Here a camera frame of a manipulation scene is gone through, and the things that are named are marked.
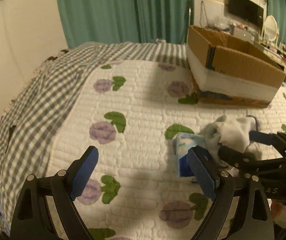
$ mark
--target checkered blanket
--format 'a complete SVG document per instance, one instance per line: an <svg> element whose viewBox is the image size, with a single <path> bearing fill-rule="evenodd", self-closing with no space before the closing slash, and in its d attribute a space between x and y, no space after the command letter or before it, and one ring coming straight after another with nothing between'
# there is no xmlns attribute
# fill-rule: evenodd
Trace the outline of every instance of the checkered blanket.
<svg viewBox="0 0 286 240"><path fill-rule="evenodd" d="M187 67L185 47L174 44L80 46L61 55L18 96L0 121L1 228L9 232L16 200L29 174L44 177L52 138L93 69L107 61L149 60ZM11 139L10 128L16 126Z"/></svg>

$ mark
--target bed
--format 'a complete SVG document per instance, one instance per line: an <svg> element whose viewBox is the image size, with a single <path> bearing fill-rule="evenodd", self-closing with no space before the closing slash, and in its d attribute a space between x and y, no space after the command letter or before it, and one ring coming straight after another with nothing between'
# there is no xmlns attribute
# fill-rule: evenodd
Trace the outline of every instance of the bed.
<svg viewBox="0 0 286 240"><path fill-rule="evenodd" d="M95 239L190 239L211 202L176 176L175 131L198 133L228 114L255 116L263 132L286 132L286 84L267 109L202 104L192 92L183 45L87 44L52 59L0 121L1 228L9 231L27 175L51 176L95 145L99 162L75 201ZM278 156L257 149L263 159Z"/></svg>

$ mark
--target wall-mounted tv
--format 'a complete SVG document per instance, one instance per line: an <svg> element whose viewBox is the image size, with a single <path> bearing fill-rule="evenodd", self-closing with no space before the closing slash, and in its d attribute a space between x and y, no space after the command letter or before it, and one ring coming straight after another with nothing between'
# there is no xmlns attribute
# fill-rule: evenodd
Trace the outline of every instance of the wall-mounted tv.
<svg viewBox="0 0 286 240"><path fill-rule="evenodd" d="M264 9L250 0L229 0L228 12L262 27Z"/></svg>

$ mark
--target blue gripper pad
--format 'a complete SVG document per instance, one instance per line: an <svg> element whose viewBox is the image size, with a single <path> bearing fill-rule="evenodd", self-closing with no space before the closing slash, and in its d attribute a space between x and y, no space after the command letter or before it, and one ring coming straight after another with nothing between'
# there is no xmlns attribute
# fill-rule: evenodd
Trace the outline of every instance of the blue gripper pad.
<svg viewBox="0 0 286 240"><path fill-rule="evenodd" d="M71 191L69 194L72 201L74 201L76 197L82 195L83 190L99 161L99 150L94 146L90 146L78 161L82 161L83 163L80 165L76 175L72 179Z"/></svg>
<svg viewBox="0 0 286 240"><path fill-rule="evenodd" d="M215 180L210 175L209 171L200 160L200 156L198 156L194 151L199 153L200 155L209 155L208 151L200 146L192 147L188 150L188 164L196 177L198 184L201 186L204 195L210 198L213 202L216 200L216 183Z"/></svg>

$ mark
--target cardboard box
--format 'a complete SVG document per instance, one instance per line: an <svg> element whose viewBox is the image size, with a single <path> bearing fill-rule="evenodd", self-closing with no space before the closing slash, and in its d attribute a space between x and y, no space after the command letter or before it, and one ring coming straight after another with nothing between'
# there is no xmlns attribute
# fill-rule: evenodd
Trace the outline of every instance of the cardboard box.
<svg viewBox="0 0 286 240"><path fill-rule="evenodd" d="M187 59L198 100L207 103L265 108L285 73L247 41L190 26Z"/></svg>

